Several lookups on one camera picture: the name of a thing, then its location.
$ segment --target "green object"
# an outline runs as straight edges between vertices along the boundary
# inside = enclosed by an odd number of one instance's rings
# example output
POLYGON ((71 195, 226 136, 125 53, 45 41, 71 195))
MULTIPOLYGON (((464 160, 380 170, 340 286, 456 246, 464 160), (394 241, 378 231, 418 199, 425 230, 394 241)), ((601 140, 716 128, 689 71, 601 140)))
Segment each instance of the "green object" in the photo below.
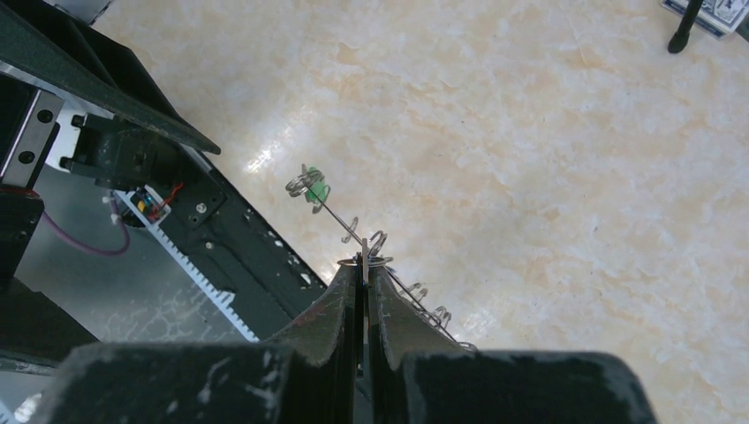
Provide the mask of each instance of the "green object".
MULTIPOLYGON (((307 171, 317 170, 314 166, 310 166, 307 171)), ((320 204, 321 201, 328 199, 330 193, 330 187, 325 185, 325 178, 321 179, 312 184, 312 187, 305 191, 305 199, 307 203, 313 203, 315 205, 320 204)))

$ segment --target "marble table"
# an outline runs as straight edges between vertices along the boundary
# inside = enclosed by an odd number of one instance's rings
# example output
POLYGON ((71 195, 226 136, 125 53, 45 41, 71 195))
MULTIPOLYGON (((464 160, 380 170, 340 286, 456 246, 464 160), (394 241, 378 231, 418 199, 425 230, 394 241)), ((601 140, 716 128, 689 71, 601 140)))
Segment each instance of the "marble table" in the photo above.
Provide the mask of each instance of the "marble table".
POLYGON ((749 422, 749 55, 657 0, 119 0, 211 160, 323 279, 329 205, 482 349, 613 352, 662 423, 749 422))

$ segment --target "red wire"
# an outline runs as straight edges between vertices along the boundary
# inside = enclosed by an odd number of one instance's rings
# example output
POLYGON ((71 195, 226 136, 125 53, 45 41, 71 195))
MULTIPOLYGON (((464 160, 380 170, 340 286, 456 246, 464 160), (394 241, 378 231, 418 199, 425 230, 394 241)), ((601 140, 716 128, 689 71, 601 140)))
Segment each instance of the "red wire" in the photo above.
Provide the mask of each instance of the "red wire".
POLYGON ((166 198, 166 199, 164 199, 164 200, 163 200, 163 201, 162 201, 161 203, 159 203, 159 204, 158 204, 158 205, 157 205, 157 206, 156 206, 156 207, 154 208, 154 211, 153 211, 153 212, 151 212, 151 214, 150 214, 150 215, 148 215, 148 218, 149 218, 149 219, 154 219, 154 218, 156 218, 156 214, 158 214, 158 213, 159 213, 159 212, 160 212, 160 211, 161 211, 161 210, 163 209, 163 207, 164 207, 164 206, 166 206, 166 205, 170 204, 170 203, 171 203, 171 201, 173 201, 173 200, 174 200, 174 197, 175 197, 175 196, 177 195, 177 192, 178 192, 179 190, 181 190, 183 186, 185 186, 185 183, 179 183, 179 184, 177 184, 177 185, 176 185, 176 186, 175 186, 175 187, 174 187, 173 189, 171 189, 171 194, 169 195, 169 197, 167 197, 167 198, 166 198))

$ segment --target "screw hole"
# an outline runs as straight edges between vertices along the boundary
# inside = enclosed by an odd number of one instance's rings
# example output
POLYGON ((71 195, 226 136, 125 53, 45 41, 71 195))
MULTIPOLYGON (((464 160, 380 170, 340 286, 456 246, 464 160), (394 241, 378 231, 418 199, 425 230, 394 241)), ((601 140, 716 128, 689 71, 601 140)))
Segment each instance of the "screw hole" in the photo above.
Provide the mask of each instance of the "screw hole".
POLYGON ((40 122, 43 122, 44 124, 48 124, 52 122, 52 118, 54 115, 49 110, 40 110, 39 113, 36 114, 36 118, 39 119, 40 122))
POLYGON ((36 155, 33 152, 24 151, 19 154, 19 162, 28 165, 34 161, 36 155))

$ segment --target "black stick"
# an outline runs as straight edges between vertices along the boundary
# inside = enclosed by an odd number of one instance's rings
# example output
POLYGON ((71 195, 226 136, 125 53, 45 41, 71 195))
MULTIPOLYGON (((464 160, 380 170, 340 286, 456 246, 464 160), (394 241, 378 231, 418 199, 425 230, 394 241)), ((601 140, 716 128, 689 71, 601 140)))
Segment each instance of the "black stick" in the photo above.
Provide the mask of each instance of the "black stick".
POLYGON ((700 12, 701 6, 702 0, 689 0, 679 28, 669 42, 669 53, 675 55, 686 47, 686 43, 689 42, 689 31, 692 29, 694 21, 697 20, 697 14, 700 12))

